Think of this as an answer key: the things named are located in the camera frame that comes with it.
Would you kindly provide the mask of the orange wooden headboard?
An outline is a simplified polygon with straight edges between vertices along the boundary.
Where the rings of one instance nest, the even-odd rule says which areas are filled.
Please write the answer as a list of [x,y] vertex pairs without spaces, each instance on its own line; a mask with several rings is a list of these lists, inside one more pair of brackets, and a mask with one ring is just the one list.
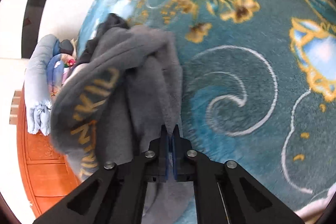
[[15,95],[19,170],[30,208],[39,217],[79,186],[80,181],[65,157],[53,149],[49,137],[41,132],[35,135],[27,132],[24,90],[16,91]]

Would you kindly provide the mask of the folded floral quilt stack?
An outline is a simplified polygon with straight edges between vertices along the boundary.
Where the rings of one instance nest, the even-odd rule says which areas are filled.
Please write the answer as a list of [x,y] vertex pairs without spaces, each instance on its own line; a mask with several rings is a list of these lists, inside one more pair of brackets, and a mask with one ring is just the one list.
[[74,40],[60,41],[50,34],[37,43],[25,71],[25,105],[27,131],[51,132],[51,110],[70,69],[76,63]]

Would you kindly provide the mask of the blue floral bed blanket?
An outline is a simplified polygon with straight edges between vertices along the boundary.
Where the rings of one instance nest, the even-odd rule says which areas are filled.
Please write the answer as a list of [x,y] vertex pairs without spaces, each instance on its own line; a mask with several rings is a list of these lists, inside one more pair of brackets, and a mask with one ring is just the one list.
[[335,194],[334,0],[96,0],[79,51],[115,13],[175,34],[183,134],[237,161],[306,221]]

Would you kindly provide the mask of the grey sweatshirt with yellow letters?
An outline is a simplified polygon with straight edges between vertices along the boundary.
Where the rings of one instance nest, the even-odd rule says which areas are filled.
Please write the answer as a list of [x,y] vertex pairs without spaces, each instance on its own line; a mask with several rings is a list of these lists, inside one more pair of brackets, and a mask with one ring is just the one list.
[[86,44],[51,111],[51,141],[97,188],[106,165],[132,161],[181,123],[182,68],[171,32],[109,14]]

